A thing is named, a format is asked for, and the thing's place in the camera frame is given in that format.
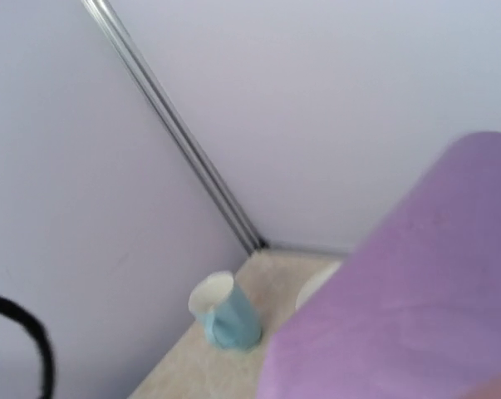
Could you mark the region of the purple wrapping paper sheet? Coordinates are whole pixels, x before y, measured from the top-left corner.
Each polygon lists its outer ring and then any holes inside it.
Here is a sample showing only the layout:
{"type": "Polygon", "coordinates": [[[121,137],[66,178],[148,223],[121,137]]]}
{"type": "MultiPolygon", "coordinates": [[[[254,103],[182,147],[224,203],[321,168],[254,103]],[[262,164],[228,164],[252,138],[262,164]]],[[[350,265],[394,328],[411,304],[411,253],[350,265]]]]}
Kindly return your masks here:
{"type": "Polygon", "coordinates": [[[260,398],[460,398],[501,375],[501,133],[451,144],[273,335],[260,398]]]}

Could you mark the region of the white ceramic bowl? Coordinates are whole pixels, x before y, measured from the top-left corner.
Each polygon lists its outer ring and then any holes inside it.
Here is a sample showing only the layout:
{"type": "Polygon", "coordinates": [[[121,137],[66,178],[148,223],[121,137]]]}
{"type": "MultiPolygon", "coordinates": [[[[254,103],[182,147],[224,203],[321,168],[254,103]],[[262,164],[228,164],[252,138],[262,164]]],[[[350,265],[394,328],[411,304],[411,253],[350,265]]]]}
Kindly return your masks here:
{"type": "Polygon", "coordinates": [[[297,312],[322,286],[340,269],[342,261],[328,264],[322,270],[314,273],[301,287],[295,301],[297,312]]]}

